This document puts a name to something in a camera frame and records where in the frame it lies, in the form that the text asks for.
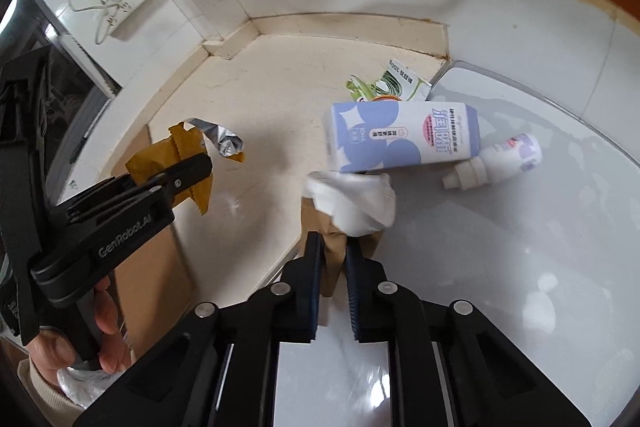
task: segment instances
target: tile grout line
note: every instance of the tile grout line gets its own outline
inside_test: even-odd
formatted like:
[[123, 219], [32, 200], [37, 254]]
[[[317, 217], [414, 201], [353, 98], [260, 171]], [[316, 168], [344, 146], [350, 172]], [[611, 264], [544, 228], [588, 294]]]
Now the tile grout line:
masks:
[[609, 35], [609, 45], [607, 47], [607, 54], [604, 56], [604, 60], [602, 61], [602, 67], [600, 68], [600, 73], [598, 73], [598, 77], [596, 79], [596, 83], [593, 86], [593, 89], [591, 89], [591, 94], [589, 95], [589, 98], [587, 99], [587, 103], [584, 105], [584, 109], [581, 111], [579, 117], [580, 119], [582, 119], [584, 117], [584, 114], [587, 112], [587, 108], [589, 107], [589, 104], [591, 103], [591, 99], [593, 98], [593, 95], [596, 93], [596, 89], [598, 89], [598, 84], [600, 83], [600, 80], [602, 79], [602, 73], [604, 73], [604, 68], [607, 66], [607, 61], [609, 60], [609, 55], [611, 54], [611, 48], [613, 46], [613, 35], [616, 32], [616, 26], [618, 25], [618, 17], [616, 16], [615, 19], [613, 19], [613, 26], [611, 28], [611, 34]]

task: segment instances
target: white plastic bottle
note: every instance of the white plastic bottle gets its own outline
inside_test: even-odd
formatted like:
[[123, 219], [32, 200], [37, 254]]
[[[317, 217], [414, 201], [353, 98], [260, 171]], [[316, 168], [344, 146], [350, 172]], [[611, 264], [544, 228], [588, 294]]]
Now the white plastic bottle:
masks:
[[445, 188], [479, 187], [511, 178], [542, 162], [542, 150], [535, 136], [519, 134], [506, 142], [482, 149], [478, 156], [460, 162], [442, 179]]

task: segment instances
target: torn gold wrapper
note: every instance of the torn gold wrapper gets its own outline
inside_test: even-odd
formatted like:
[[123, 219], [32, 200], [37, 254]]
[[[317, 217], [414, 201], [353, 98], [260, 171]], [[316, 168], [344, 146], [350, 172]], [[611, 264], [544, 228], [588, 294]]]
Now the torn gold wrapper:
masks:
[[[225, 157], [234, 161], [244, 161], [244, 144], [242, 140], [223, 127], [205, 122], [204, 120], [191, 119], [189, 123], [195, 125], [190, 130], [184, 129], [184, 122], [180, 122], [169, 127], [170, 137], [150, 145], [149, 147], [139, 151], [127, 162], [126, 167], [136, 185], [142, 185], [150, 178], [164, 171], [167, 167], [177, 164], [181, 160], [195, 156], [196, 154], [206, 153], [204, 146], [204, 136], [211, 139], [210, 130], [215, 128], [216, 135], [220, 134], [221, 140], [212, 140], [214, 147]], [[235, 149], [229, 154], [228, 138], [231, 135], [234, 138]], [[200, 213], [204, 215], [209, 209], [209, 197], [213, 187], [213, 174], [210, 174], [205, 180], [196, 183], [190, 188], [176, 194], [173, 206], [182, 203], [187, 198], [191, 198], [198, 206]]]

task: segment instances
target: brown cardboard box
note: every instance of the brown cardboard box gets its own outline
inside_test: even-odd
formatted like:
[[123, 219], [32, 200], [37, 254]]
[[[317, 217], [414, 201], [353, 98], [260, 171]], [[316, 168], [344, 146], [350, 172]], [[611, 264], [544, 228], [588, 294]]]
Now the brown cardboard box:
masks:
[[[126, 174], [125, 163], [151, 145], [148, 127], [131, 141], [112, 174]], [[147, 241], [115, 270], [120, 306], [137, 357], [160, 340], [188, 311], [195, 292], [173, 226]]]

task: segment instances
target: fingernail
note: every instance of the fingernail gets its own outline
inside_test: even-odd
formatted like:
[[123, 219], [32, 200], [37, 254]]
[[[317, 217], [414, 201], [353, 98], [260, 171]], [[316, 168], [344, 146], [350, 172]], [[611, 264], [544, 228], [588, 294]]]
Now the fingernail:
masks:
[[74, 363], [76, 352], [71, 344], [63, 337], [56, 338], [56, 353], [65, 363]]

